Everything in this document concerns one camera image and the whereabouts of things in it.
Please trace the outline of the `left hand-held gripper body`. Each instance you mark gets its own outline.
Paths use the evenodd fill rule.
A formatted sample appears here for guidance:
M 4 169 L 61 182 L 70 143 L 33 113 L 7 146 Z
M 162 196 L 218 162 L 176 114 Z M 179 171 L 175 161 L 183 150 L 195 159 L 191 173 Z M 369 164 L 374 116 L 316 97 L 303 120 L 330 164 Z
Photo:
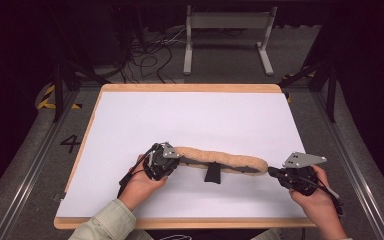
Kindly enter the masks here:
M 151 180 L 159 181 L 177 168 L 179 159 L 180 155 L 168 142 L 155 143 L 145 154 L 143 168 Z

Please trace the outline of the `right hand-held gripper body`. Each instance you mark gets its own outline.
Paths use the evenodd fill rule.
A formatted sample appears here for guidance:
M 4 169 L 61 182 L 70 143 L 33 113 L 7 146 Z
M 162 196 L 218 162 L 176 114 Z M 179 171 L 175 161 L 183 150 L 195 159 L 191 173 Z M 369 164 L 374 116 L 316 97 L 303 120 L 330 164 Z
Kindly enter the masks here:
M 293 152 L 280 169 L 279 182 L 287 188 L 310 196 L 317 189 L 318 177 L 313 165 L 325 163 L 326 157 Z

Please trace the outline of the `tan fleece earmuffs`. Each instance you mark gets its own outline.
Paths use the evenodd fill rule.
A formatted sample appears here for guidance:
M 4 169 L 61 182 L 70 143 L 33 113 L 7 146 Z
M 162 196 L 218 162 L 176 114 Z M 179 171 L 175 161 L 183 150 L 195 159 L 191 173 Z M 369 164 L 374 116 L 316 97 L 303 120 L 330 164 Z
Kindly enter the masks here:
M 206 151 L 191 147 L 175 147 L 180 162 L 191 167 L 206 167 L 205 182 L 221 183 L 221 172 L 262 175 L 268 172 L 268 163 L 258 157 Z

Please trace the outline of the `person's right hand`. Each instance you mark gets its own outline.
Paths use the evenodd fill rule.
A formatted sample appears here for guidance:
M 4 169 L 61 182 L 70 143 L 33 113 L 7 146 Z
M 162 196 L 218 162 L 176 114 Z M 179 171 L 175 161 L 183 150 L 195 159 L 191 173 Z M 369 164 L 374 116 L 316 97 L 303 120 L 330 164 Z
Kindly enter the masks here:
M 315 225 L 333 224 L 339 221 L 331 197 L 323 190 L 318 189 L 310 196 L 305 196 L 296 190 L 290 190 L 289 194 Z

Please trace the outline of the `person's left hand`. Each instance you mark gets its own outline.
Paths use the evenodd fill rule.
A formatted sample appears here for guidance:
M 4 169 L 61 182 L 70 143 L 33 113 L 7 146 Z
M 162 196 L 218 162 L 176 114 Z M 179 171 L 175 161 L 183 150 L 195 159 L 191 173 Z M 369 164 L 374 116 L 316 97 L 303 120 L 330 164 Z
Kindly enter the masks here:
M 168 177 L 163 177 L 159 181 L 151 180 L 143 170 L 143 163 L 140 162 L 133 170 L 132 178 L 118 199 L 123 202 L 130 211 L 133 211 L 155 191 L 163 187 L 167 179 Z

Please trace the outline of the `white table mat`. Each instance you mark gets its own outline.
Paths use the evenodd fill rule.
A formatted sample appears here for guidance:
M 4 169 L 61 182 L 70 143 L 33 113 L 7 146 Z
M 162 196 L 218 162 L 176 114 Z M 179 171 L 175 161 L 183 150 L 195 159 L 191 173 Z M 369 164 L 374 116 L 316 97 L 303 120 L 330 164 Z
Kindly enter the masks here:
M 283 94 L 106 92 L 83 140 L 76 172 L 57 211 L 90 217 L 113 200 L 139 155 L 169 142 L 207 151 L 255 156 L 279 167 L 304 147 Z M 267 174 L 223 173 L 180 166 L 135 211 L 149 218 L 293 218 L 303 212 Z

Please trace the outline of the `black tripod stand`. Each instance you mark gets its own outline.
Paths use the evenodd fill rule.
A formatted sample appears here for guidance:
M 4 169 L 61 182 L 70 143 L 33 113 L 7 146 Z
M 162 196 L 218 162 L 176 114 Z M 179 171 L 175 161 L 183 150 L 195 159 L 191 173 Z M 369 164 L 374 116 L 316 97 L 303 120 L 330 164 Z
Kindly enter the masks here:
M 108 80 L 98 76 L 91 64 L 86 47 L 76 25 L 70 6 L 48 4 L 46 10 L 49 14 L 50 41 L 52 48 L 53 84 L 55 86 L 56 110 L 54 121 L 57 122 L 63 115 L 64 88 L 70 92 L 78 91 L 81 79 L 76 75 L 80 72 L 87 79 L 104 85 Z
M 335 123 L 334 106 L 336 97 L 337 77 L 335 70 L 335 62 L 333 60 L 325 60 L 314 65 L 303 67 L 299 72 L 293 75 L 285 75 L 278 83 L 278 86 L 284 88 L 296 81 L 309 76 L 311 73 L 314 76 L 308 84 L 308 89 L 311 92 L 320 92 L 324 86 L 327 86 L 327 102 L 326 113 L 329 120 Z

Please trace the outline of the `grey metal stand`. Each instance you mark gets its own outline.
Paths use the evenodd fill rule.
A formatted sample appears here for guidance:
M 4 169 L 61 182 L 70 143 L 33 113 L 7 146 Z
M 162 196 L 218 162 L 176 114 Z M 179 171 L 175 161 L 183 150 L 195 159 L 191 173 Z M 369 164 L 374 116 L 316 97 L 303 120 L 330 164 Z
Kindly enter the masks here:
M 192 73 L 193 58 L 193 29 L 263 29 L 264 35 L 256 47 L 268 76 L 274 74 L 271 62 L 267 54 L 267 45 L 277 14 L 277 8 L 263 12 L 194 12 L 192 6 L 187 6 L 186 14 L 186 48 L 184 56 L 183 73 Z

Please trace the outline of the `metal floor rail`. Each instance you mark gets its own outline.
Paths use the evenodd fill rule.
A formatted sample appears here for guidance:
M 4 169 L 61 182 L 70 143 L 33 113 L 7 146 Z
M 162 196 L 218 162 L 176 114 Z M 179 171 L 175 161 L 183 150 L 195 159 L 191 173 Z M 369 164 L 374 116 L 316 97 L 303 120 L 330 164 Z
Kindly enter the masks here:
M 76 100 L 78 91 L 68 92 L 66 99 L 63 101 L 64 110 L 56 122 L 53 122 L 42 143 L 39 145 L 38 153 L 35 155 L 33 162 L 25 174 L 21 185 L 17 188 L 17 192 L 12 199 L 8 210 L 6 211 L 0 223 L 0 240 L 7 240 L 12 231 L 19 215 L 21 214 L 49 155 L 50 148 L 61 128 L 72 104 Z
M 325 94 L 311 96 L 334 142 L 353 189 L 352 196 L 357 200 L 355 208 L 345 200 L 346 220 L 356 223 L 355 227 L 348 226 L 349 233 L 356 240 L 384 240 L 384 177 L 360 136 L 342 92 L 335 98 L 335 123 L 327 115 Z

